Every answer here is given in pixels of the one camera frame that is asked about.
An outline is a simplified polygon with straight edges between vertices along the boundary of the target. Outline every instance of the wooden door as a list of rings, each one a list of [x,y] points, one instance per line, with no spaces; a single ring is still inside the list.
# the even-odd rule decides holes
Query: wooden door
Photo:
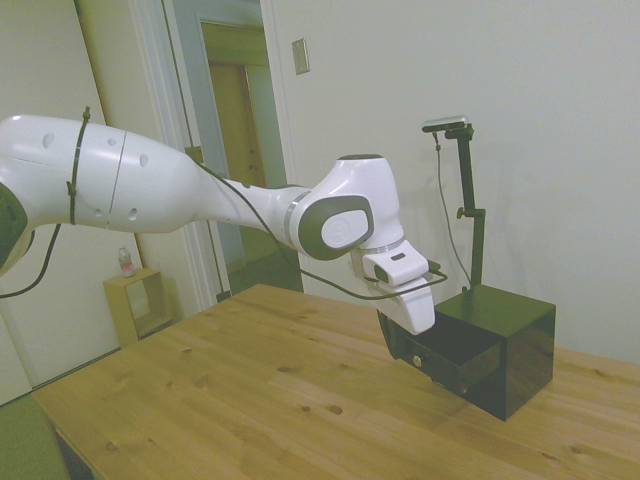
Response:
[[[232,180],[266,187],[243,65],[211,65],[224,151]]]

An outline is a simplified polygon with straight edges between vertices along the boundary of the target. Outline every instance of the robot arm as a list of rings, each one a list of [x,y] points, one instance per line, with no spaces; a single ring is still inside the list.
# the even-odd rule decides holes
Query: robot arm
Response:
[[[24,255],[36,227],[69,223],[67,181],[80,126],[36,116],[0,123],[0,274]],[[342,157],[312,189],[228,183],[282,243],[319,260],[350,253],[368,295],[427,284],[429,263],[404,239],[393,174],[383,157]],[[265,230],[236,193],[184,153],[107,126],[86,126],[77,186],[75,222],[82,225],[163,233],[216,220]],[[414,335],[434,323],[428,286],[372,303]]]

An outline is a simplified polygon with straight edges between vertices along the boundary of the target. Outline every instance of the wooden table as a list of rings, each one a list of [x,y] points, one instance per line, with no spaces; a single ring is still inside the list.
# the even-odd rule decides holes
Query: wooden table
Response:
[[[266,286],[33,396],[104,479],[640,479],[639,365],[557,350],[505,423],[392,360],[374,310]]]

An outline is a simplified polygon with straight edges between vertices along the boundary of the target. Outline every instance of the green floor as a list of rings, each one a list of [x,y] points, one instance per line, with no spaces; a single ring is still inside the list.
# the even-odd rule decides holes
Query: green floor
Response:
[[[31,395],[0,407],[0,479],[69,480],[53,432]]]

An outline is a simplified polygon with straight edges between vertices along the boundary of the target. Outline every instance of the white wall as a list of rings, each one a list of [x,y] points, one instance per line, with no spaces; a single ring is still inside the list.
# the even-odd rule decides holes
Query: white wall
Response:
[[[281,52],[290,181],[313,185],[345,154],[387,156],[408,239],[452,277],[435,288],[443,300],[464,277],[420,125],[467,114],[488,211],[483,283],[557,304],[559,346],[640,362],[639,2],[272,0],[263,12]],[[311,72],[296,76],[302,37]],[[455,215],[455,144],[442,153]],[[472,221],[452,222],[469,265]],[[345,282],[337,263],[313,268]]]

